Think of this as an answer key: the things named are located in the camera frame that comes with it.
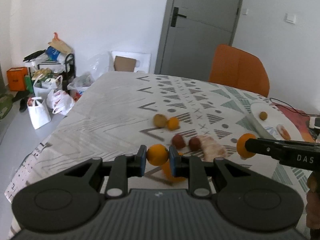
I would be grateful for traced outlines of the person's right hand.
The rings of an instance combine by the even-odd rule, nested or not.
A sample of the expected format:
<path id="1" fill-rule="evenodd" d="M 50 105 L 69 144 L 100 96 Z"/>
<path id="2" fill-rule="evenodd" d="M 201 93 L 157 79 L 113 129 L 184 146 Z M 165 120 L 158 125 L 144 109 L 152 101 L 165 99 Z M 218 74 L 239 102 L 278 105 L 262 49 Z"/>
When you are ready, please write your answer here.
<path id="1" fill-rule="evenodd" d="M 313 230 L 319 229 L 319 195 L 317 193 L 318 183 L 315 174 L 310 174 L 307 186 L 309 191 L 306 195 L 306 225 Z"/>

